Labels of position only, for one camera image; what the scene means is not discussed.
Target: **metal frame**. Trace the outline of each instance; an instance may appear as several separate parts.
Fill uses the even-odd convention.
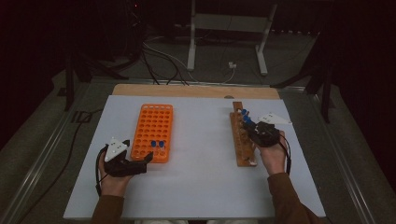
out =
[[[12,198],[10,204],[8,205],[5,213],[0,218],[0,223],[17,223],[22,211],[25,208],[26,202],[29,200],[35,185],[40,179],[47,167],[47,164],[51,158],[52,153],[58,146],[63,134],[66,129],[66,125],[70,122],[73,117],[74,112],[78,106],[78,103],[84,96],[88,89],[88,84],[81,83],[78,85],[78,91],[76,92],[76,101],[70,105],[70,108],[65,112],[59,120],[59,123],[49,137],[47,144],[43,147],[40,155],[35,160],[35,163],[30,167],[25,178],[21,182],[20,187]]]
[[[276,12],[277,4],[273,4],[268,17],[242,17],[227,15],[211,15],[195,12],[195,0],[191,0],[191,36],[189,59],[187,60],[187,70],[193,71],[195,66],[195,29],[230,30],[262,33],[262,42],[256,46],[257,61],[260,67],[260,74],[268,74],[264,55],[262,54],[268,35],[270,33],[272,21]]]

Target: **cable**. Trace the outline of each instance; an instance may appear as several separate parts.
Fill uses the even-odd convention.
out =
[[[309,43],[311,43],[312,40],[314,40],[314,39],[315,39],[315,38],[312,38],[312,39],[310,39],[309,41],[307,41],[307,43],[305,44],[305,46],[304,46],[302,49],[300,49],[294,56],[288,58],[287,60],[285,60],[285,61],[283,61],[283,62],[276,63],[275,65],[272,65],[272,66],[268,66],[268,68],[275,68],[275,67],[278,67],[278,66],[280,66],[280,65],[283,64],[283,63],[286,63],[286,62],[288,62],[288,61],[290,61],[290,60],[293,60],[293,59],[297,58],[297,56],[299,56],[299,55],[308,47]]]
[[[231,75],[231,77],[229,79],[227,79],[226,81],[221,82],[219,84],[225,84],[225,83],[229,82],[231,79],[233,79],[233,75],[235,75],[235,68],[233,68],[233,74]]]
[[[108,145],[106,145],[104,148],[100,149],[100,151],[99,151],[99,153],[98,153],[98,155],[97,155],[97,157],[96,157],[96,164],[95,164],[95,179],[96,179],[96,186],[95,186],[95,187],[96,187],[96,191],[98,192],[98,195],[99,195],[99,196],[102,195],[102,189],[101,189],[101,187],[100,187],[100,182],[102,182],[102,180],[105,179],[106,176],[107,176],[107,174],[106,174],[104,177],[102,177],[101,179],[99,179],[99,172],[98,172],[98,170],[99,170],[99,160],[100,160],[100,157],[101,157],[102,153],[104,153],[104,152],[107,151],[107,147],[108,147]]]
[[[148,72],[151,75],[151,78],[152,78],[153,82],[157,83],[157,85],[160,85],[160,82],[158,82],[157,78],[154,76],[154,72],[152,71],[151,65],[149,65],[149,63],[148,63],[145,51],[142,51],[142,56],[143,56],[143,63],[146,65],[146,67],[148,69]]]
[[[150,47],[149,45],[147,45],[145,42],[143,42],[143,45],[146,46],[148,49],[152,49],[152,50],[155,51],[155,52],[161,53],[161,54],[163,54],[163,55],[166,55],[166,56],[168,56],[168,57],[170,57],[170,58],[175,59],[177,62],[179,62],[181,65],[183,65],[183,67],[184,67],[184,68],[186,69],[186,71],[187,71],[187,74],[189,74],[190,78],[191,78],[193,81],[195,81],[195,82],[197,82],[197,83],[200,83],[200,81],[196,80],[196,79],[191,75],[191,73],[187,70],[187,69],[188,69],[188,68],[187,68],[187,65],[184,64],[180,59],[178,59],[178,58],[176,58],[176,57],[174,57],[174,56],[172,56],[172,55],[170,55],[170,54],[167,54],[167,53],[161,52],[161,51],[159,51],[159,50],[153,49],[152,47]]]
[[[286,153],[286,173],[287,173],[288,175],[290,175],[290,169],[291,169],[291,150],[290,150],[290,144],[289,144],[289,142],[288,142],[288,139],[285,138],[285,136],[283,136],[282,134],[281,134],[280,136],[281,136],[283,139],[285,139],[286,145],[287,145],[287,147],[288,147],[288,148],[286,148],[286,147],[283,146],[283,144],[280,143],[280,141],[279,141],[280,146],[283,148],[283,150],[285,150],[285,153]]]
[[[177,75],[179,75],[179,81],[180,81],[183,85],[189,85],[189,83],[187,83],[187,82],[184,80],[184,78],[183,78],[183,76],[181,75],[180,70],[178,69],[178,67],[177,67],[177,65],[175,64],[175,62],[174,62],[169,56],[164,55],[163,53],[160,53],[160,52],[155,51],[155,50],[153,50],[153,49],[148,49],[148,48],[144,48],[144,49],[145,49],[145,50],[153,51],[153,52],[155,52],[155,53],[157,53],[157,54],[160,54],[160,55],[157,55],[157,54],[154,54],[154,53],[148,53],[148,52],[146,52],[146,53],[149,54],[149,55],[152,55],[152,56],[155,56],[155,57],[159,57],[159,58],[165,59],[166,61],[170,62],[170,63],[175,67],[176,73],[175,73],[171,78],[168,79],[166,85],[168,85],[173,79],[175,79],[175,78],[177,77]]]
[[[55,179],[49,184],[49,186],[47,187],[47,189],[40,195],[40,197],[38,197],[37,200],[35,200],[35,202],[30,206],[30,208],[20,217],[20,219],[18,220],[18,224],[22,223],[23,220],[27,217],[27,215],[29,215],[29,213],[38,205],[38,203],[44,198],[44,196],[46,196],[46,194],[52,189],[52,187],[56,184],[56,182],[59,180],[59,178],[61,177],[61,175],[64,173],[64,170],[66,169],[67,165],[69,164],[71,157],[72,157],[72,153],[73,153],[73,149],[74,149],[74,144],[76,142],[76,137],[78,134],[78,130],[81,127],[81,125],[83,124],[84,120],[89,120],[91,119],[91,117],[93,116],[93,114],[102,111],[103,109],[98,109],[92,112],[85,112],[88,113],[88,115],[79,123],[79,125],[77,126],[75,133],[73,135],[73,140],[72,143],[70,145],[69,148],[69,153],[67,155],[67,159],[66,162],[64,164],[64,167],[62,167],[61,171],[59,172],[59,174],[55,177]]]

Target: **orange test tube rack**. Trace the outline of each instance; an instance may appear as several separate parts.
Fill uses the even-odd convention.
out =
[[[171,105],[142,105],[134,133],[131,159],[141,161],[152,151],[154,157],[151,162],[168,162],[172,121],[173,107]]]

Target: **hand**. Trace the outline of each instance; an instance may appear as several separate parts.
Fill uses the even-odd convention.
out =
[[[99,171],[100,176],[103,178],[101,182],[102,195],[113,195],[123,197],[125,194],[126,187],[128,186],[129,181],[132,179],[132,175],[127,175],[124,177],[114,177],[108,175],[105,172],[105,155],[106,153],[102,153],[100,155],[99,160]]]
[[[285,132],[280,131],[280,134],[285,137]],[[271,147],[259,147],[257,144],[256,148],[259,149],[262,157],[262,163],[267,169],[268,175],[275,175],[279,173],[285,173],[285,149],[280,145],[286,147],[285,138],[280,137],[280,143]]]

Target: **black cable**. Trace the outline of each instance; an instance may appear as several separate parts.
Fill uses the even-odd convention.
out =
[[[168,82],[166,83],[166,85],[168,85],[174,78],[176,78],[177,75],[179,75],[179,81],[180,81],[183,85],[187,85],[187,86],[189,85],[189,84],[187,83],[187,81],[184,80],[183,76],[182,76],[181,73],[180,73],[180,70],[178,69],[176,63],[171,59],[171,57],[169,57],[168,55],[166,55],[166,54],[164,54],[164,53],[162,53],[162,52],[160,52],[160,51],[154,50],[154,49],[150,49],[150,48],[144,48],[144,49],[145,49],[145,50],[150,50],[150,51],[155,52],[155,53],[157,53],[157,54],[160,54],[160,55],[156,55],[156,54],[151,54],[151,53],[146,52],[146,53],[149,54],[149,55],[152,55],[152,56],[155,56],[155,57],[159,57],[159,58],[165,59],[166,61],[170,62],[170,63],[175,67],[176,73],[175,73],[175,75],[174,75],[173,77],[171,77],[171,78],[168,80]]]
[[[290,150],[290,144],[288,142],[288,139],[286,139],[283,135],[280,135],[283,139],[285,139],[287,148],[283,146],[283,144],[279,141],[280,146],[285,150],[286,153],[286,173],[290,175],[290,169],[291,169],[291,150]]]
[[[332,220],[329,218],[329,217],[326,217],[327,218],[327,220],[329,220],[330,221],[330,223],[332,223]]]
[[[161,57],[161,56],[159,56],[159,55],[155,55],[155,54],[148,53],[148,52],[145,52],[145,53],[148,54],[148,55],[151,55],[151,56],[160,57],[160,58],[163,58],[163,59],[165,59],[165,60],[167,60],[167,61],[170,61],[170,60],[168,60],[167,58]],[[159,75],[158,73],[154,72],[153,70],[151,70],[151,71],[152,71],[153,74],[157,75],[158,77],[162,77],[162,78],[168,79],[168,81],[166,82],[166,85],[168,85],[168,84],[169,84],[173,79],[175,79],[175,77],[177,77],[177,75],[178,75],[178,69],[176,70],[175,74],[174,74],[172,77],[170,77],[170,78],[169,78],[169,77],[161,76],[161,75]]]
[[[93,114],[95,114],[97,112],[100,112],[102,110],[103,109],[95,110],[95,111],[92,111],[92,112],[85,112],[85,113],[88,113],[88,115],[81,121],[81,123],[77,126],[77,128],[75,130],[75,133],[73,135],[73,140],[72,140],[72,143],[70,145],[69,153],[67,155],[67,159],[66,159],[66,162],[64,164],[64,167],[61,169],[61,171],[55,177],[55,179],[50,183],[50,185],[47,187],[47,189],[40,195],[40,197],[38,197],[38,199],[35,200],[35,202],[30,206],[30,208],[20,217],[20,219],[17,222],[18,224],[23,222],[23,220],[27,217],[27,215],[29,215],[29,213],[38,205],[38,203],[44,198],[44,196],[46,196],[46,194],[52,189],[52,187],[56,184],[56,182],[59,180],[61,175],[64,173],[64,170],[66,169],[67,165],[69,164],[69,162],[71,160],[74,144],[76,142],[76,137],[77,137],[77,134],[78,134],[78,130],[81,127],[81,125],[83,124],[83,121],[91,119]]]
[[[151,78],[152,78],[153,82],[157,83],[157,85],[160,85],[160,82],[158,82],[157,78],[153,74],[151,65],[149,65],[149,63],[148,63],[145,51],[142,51],[142,56],[143,56],[143,63],[146,65],[146,67],[148,69],[148,72],[151,75]]]
[[[314,39],[315,39],[315,38],[312,37],[312,39],[310,39],[309,41],[307,41],[307,43],[305,44],[305,46],[304,46],[302,49],[300,49],[294,56],[288,58],[287,60],[285,60],[285,61],[283,61],[283,62],[276,63],[276,64],[274,64],[274,65],[268,66],[268,68],[275,68],[275,67],[278,67],[278,66],[282,65],[283,63],[286,63],[286,62],[288,62],[288,61],[291,61],[291,60],[297,58],[297,56],[299,56],[299,55],[308,47],[309,43],[311,43]]]
[[[107,176],[107,175],[105,175],[104,177],[102,177],[101,179],[99,179],[99,172],[98,172],[98,170],[99,170],[99,160],[100,160],[100,157],[101,157],[102,153],[104,153],[104,152],[107,151],[107,147],[108,147],[108,145],[106,145],[104,148],[102,148],[102,149],[99,151],[99,153],[98,153],[98,155],[97,155],[97,157],[96,157],[96,164],[95,164],[95,179],[96,179],[96,186],[95,186],[95,187],[96,187],[96,191],[98,192],[98,195],[99,195],[99,196],[102,195],[102,189],[101,189],[101,187],[100,187],[100,182],[102,182],[102,180],[105,179],[105,177]]]

